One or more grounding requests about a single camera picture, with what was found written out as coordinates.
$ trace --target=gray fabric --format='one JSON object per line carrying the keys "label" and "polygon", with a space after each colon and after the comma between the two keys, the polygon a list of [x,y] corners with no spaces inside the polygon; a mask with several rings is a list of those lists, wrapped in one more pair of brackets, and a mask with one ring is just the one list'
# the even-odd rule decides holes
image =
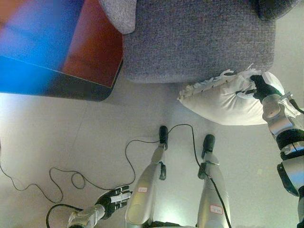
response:
{"label": "gray fabric", "polygon": [[288,13],[301,0],[259,0],[261,19],[279,19]]}
{"label": "gray fabric", "polygon": [[123,34],[135,30],[136,0],[99,0],[104,12]]}
{"label": "gray fabric", "polygon": [[249,1],[138,0],[136,10],[123,56],[133,82],[195,82],[273,63],[275,22],[262,21]]}

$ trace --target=gray couch arm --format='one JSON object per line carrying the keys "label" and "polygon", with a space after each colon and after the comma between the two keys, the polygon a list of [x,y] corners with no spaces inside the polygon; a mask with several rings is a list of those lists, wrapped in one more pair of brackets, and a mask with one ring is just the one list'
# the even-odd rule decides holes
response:
{"label": "gray couch arm", "polygon": [[110,22],[122,34],[135,30],[136,0],[99,0]]}
{"label": "gray couch arm", "polygon": [[258,14],[262,20],[279,19],[301,0],[259,0]]}

